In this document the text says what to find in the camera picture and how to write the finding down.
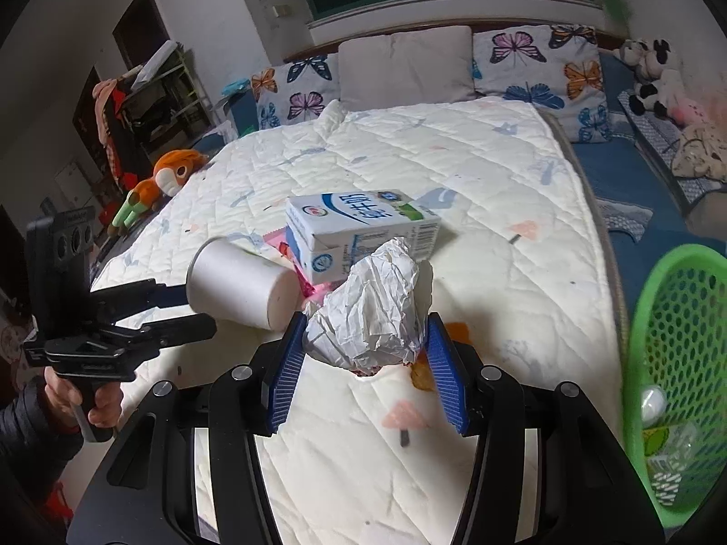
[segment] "black jacket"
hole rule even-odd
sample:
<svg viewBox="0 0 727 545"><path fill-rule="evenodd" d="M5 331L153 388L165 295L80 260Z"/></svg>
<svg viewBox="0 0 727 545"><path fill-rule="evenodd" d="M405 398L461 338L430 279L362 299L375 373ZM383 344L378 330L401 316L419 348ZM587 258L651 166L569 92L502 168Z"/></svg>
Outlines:
<svg viewBox="0 0 727 545"><path fill-rule="evenodd" d="M59 434L48 422L41 393L32 380L0 411L0 542L14 545L61 544L38 512L65 465L80 451L83 437Z"/></svg>

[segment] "white wall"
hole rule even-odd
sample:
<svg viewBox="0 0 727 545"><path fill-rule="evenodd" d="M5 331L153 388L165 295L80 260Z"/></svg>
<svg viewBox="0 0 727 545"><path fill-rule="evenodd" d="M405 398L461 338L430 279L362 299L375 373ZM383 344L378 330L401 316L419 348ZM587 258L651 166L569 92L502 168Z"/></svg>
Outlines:
<svg viewBox="0 0 727 545"><path fill-rule="evenodd" d="M313 46L307 23L313 19L306 0L245 0L272 65ZM292 14L276 18L274 5L287 4Z"/></svg>
<svg viewBox="0 0 727 545"><path fill-rule="evenodd" d="M310 25L316 44L427 21L526 19L606 27L601 8L584 0L396 0L349 10Z"/></svg>
<svg viewBox="0 0 727 545"><path fill-rule="evenodd" d="M0 204L25 230L69 158L90 162L71 118L91 67L125 71L111 33L132 0L31 0L0 49ZM268 63L244 0L157 0L169 35L192 50L210 99Z"/></svg>
<svg viewBox="0 0 727 545"><path fill-rule="evenodd" d="M703 0L626 0L634 14L629 21L634 38L665 38L683 60L682 75L689 94L725 87L727 37Z"/></svg>
<svg viewBox="0 0 727 545"><path fill-rule="evenodd" d="M56 101L43 109L0 159L0 204L18 231L42 215L41 201L49 197L58 211L73 207L61 193L55 175L76 161L86 176L100 177L93 159L75 132L71 119L73 103Z"/></svg>

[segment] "pillow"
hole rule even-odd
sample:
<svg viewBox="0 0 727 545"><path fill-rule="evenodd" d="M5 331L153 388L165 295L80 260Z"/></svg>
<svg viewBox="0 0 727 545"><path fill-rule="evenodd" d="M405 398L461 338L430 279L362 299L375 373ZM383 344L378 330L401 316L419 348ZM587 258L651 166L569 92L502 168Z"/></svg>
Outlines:
<svg viewBox="0 0 727 545"><path fill-rule="evenodd" d="M475 98L469 26L351 39L338 54L348 110Z"/></svg>
<svg viewBox="0 0 727 545"><path fill-rule="evenodd" d="M473 39L475 90L548 109L574 143L610 141L603 71L590 26L515 26Z"/></svg>
<svg viewBox="0 0 727 545"><path fill-rule="evenodd" d="M251 81L260 130L315 119L341 94L336 53L268 67Z"/></svg>

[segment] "shelf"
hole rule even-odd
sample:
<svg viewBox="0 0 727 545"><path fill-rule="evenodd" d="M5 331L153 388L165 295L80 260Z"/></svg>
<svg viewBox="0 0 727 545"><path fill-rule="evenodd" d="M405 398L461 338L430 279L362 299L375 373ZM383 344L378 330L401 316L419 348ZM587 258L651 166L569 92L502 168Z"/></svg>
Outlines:
<svg viewBox="0 0 727 545"><path fill-rule="evenodd" d="M143 92L144 90L146 90L150 85L152 85L152 84L154 84L156 82L159 82L159 80L166 78L166 76L168 76L170 74L173 74L174 72L178 72L180 69L184 69L184 64L183 63L179 63L179 64L175 65L174 67L172 67L171 69L168 69L166 72L154 76L147 83L145 83L141 88L139 88L138 90L136 90L136 92L130 93L124 99L124 101L121 102L121 106L123 107L126 104L127 101L129 101L130 99L132 99L137 94L140 94L141 92Z"/></svg>
<svg viewBox="0 0 727 545"><path fill-rule="evenodd" d="M177 118L177 117L181 116L182 114L184 114L185 112L187 112L190 108L196 107L198 105L200 105L200 106L202 105L202 102L199 98L197 98L197 100L195 100L191 104L188 104L186 107L183 107L183 108L180 108L179 110L177 110L177 112L175 112L175 114L172 115L171 120L174 120L175 118Z"/></svg>

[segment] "metal screw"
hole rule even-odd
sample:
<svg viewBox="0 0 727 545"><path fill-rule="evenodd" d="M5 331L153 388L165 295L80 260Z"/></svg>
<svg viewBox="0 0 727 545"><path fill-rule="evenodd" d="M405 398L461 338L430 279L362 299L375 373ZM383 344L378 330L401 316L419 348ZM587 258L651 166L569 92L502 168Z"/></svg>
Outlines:
<svg viewBox="0 0 727 545"><path fill-rule="evenodd" d="M245 365L240 365L232 370L232 378L235 379L235 381L244 381L250 377L252 377L252 369Z"/></svg>
<svg viewBox="0 0 727 545"><path fill-rule="evenodd" d="M170 391L172 391L172 384L169 381L159 381L151 389L151 392L157 397L164 397Z"/></svg>
<svg viewBox="0 0 727 545"><path fill-rule="evenodd" d="M482 367L480 374L483 378L487 379L487 381L497 381L497 379L503 376L503 371L499 370L497 367L489 366Z"/></svg>
<svg viewBox="0 0 727 545"><path fill-rule="evenodd" d="M580 389L574 383L564 383L561 385L561 393L566 397L577 397L580 393Z"/></svg>

